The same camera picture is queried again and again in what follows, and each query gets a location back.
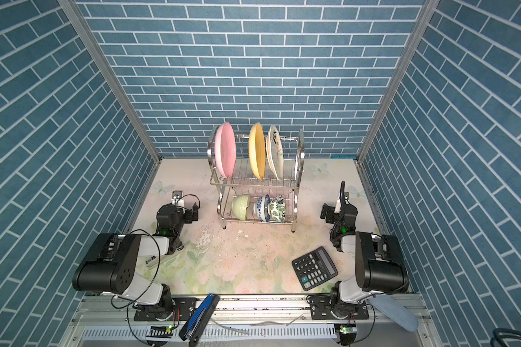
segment blue brick wall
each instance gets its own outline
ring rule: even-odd
[[[440,1],[366,168],[442,342],[521,330],[521,1]]]
[[[163,156],[204,156],[224,121],[357,154],[422,3],[78,1]]]
[[[59,343],[73,271],[152,166],[56,0],[0,1],[0,346]]]

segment white plastic strip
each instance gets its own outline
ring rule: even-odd
[[[201,336],[201,342],[227,342],[229,340],[282,340],[282,339],[335,339],[335,329],[333,324],[328,323],[307,323],[292,324],[291,326],[250,326],[248,324],[224,324],[232,329],[246,331],[249,335],[221,328],[215,324],[208,324]],[[132,326],[133,332],[137,337],[144,340],[150,333],[151,325]],[[179,338],[179,328],[173,330],[173,336],[149,337],[149,341],[170,341],[181,342]],[[83,341],[131,341],[135,340],[126,325],[97,325],[87,326],[82,336]]]

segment table surface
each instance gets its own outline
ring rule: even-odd
[[[156,212],[170,203],[172,191],[195,194],[201,199],[199,220],[184,225],[180,239],[185,248],[161,263],[155,280],[170,286],[172,294],[305,293],[291,263],[320,246],[334,261],[338,276],[309,293],[328,292],[336,281],[354,275],[354,256],[336,251],[329,241],[331,225],[320,219],[323,203],[335,205],[342,180],[358,209],[357,230],[379,233],[352,159],[305,159],[295,233],[291,226],[275,224],[227,223],[222,229],[208,161],[164,159],[134,229],[153,233]],[[194,203],[193,197],[184,200],[188,208]],[[145,259],[138,260],[137,272],[150,279],[156,268],[147,269]]]

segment green leaf patterned bowl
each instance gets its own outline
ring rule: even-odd
[[[247,194],[238,195],[233,199],[232,213],[237,219],[244,221],[247,218],[247,208],[249,208],[250,202],[251,197]]]
[[[271,200],[270,205],[268,205],[268,213],[278,223],[285,223],[285,199],[283,195],[280,194]]]

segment stainless steel dish rack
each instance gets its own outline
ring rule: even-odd
[[[264,223],[264,224],[286,224],[292,226],[295,232],[297,226],[297,196],[303,173],[303,162],[305,159],[305,146],[303,129],[299,129],[297,137],[281,136],[284,151],[284,179],[278,180],[266,163],[264,179],[258,179],[253,175],[249,160],[249,135],[236,135],[236,166],[233,176],[224,178],[216,168],[214,157],[214,138],[219,125],[215,125],[210,133],[207,146],[208,163],[210,165],[210,184],[215,185],[218,190],[218,216],[222,227],[226,228],[226,222],[238,223]],[[245,221],[237,219],[232,214],[233,199],[241,194],[249,194],[251,197],[247,218]],[[268,194],[271,198],[283,195],[285,199],[285,222],[276,221],[261,222],[253,215],[253,206],[259,197]]]

